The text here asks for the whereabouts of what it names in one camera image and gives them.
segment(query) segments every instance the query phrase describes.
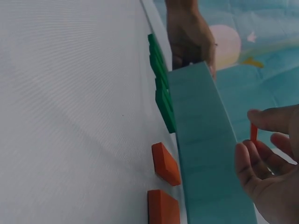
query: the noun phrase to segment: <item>orange domino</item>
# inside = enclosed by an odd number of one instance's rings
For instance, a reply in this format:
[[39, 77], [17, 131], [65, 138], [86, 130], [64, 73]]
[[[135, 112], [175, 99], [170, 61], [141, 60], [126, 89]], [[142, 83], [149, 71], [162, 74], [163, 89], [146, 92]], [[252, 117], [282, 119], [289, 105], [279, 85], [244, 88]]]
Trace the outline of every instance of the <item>orange domino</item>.
[[257, 141], [257, 127], [254, 124], [250, 124], [250, 140], [253, 142]]
[[178, 201], [162, 190], [148, 191], [149, 224], [180, 224]]
[[178, 164], [162, 142], [152, 145], [155, 172], [171, 186], [181, 184]]

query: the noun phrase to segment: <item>fingernail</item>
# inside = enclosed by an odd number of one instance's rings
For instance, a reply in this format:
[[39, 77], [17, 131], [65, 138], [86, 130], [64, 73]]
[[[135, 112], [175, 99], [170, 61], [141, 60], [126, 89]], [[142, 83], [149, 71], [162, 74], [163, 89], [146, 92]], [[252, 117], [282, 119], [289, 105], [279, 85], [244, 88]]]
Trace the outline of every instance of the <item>fingernail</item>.
[[258, 110], [258, 109], [250, 109], [250, 110], [248, 111], [248, 114], [250, 114], [250, 115], [255, 115], [255, 114], [259, 113], [259, 112], [260, 112], [260, 110]]

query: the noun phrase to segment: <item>wrist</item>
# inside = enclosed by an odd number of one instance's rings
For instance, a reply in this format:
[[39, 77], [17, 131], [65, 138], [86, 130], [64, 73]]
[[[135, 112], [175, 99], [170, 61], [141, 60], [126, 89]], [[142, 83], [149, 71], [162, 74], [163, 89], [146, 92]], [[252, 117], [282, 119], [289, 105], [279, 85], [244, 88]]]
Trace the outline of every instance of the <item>wrist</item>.
[[165, 0], [168, 13], [188, 12], [199, 14], [198, 0]]

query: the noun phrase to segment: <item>yellow shape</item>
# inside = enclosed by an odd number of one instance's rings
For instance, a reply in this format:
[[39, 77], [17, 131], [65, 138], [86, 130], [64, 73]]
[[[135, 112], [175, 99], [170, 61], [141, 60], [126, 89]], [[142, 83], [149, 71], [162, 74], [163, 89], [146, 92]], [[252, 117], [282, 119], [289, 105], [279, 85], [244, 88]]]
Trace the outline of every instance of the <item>yellow shape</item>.
[[253, 60], [253, 57], [247, 58], [241, 64], [249, 64], [249, 65], [256, 66], [258, 68], [263, 68], [263, 63]]

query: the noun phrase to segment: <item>hand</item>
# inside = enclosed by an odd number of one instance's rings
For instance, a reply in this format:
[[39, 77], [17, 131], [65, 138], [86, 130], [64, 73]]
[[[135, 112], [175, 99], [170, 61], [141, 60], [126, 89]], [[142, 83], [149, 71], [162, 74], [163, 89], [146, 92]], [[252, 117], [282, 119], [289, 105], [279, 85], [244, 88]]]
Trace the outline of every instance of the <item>hand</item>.
[[205, 61], [216, 79], [215, 40], [196, 9], [194, 12], [175, 10], [167, 13], [167, 33], [172, 51], [173, 69]]
[[[248, 112], [259, 129], [279, 132], [271, 142], [299, 161], [299, 106]], [[235, 170], [245, 192], [270, 224], [299, 223], [299, 166], [274, 154], [264, 143], [244, 141], [236, 146]]]

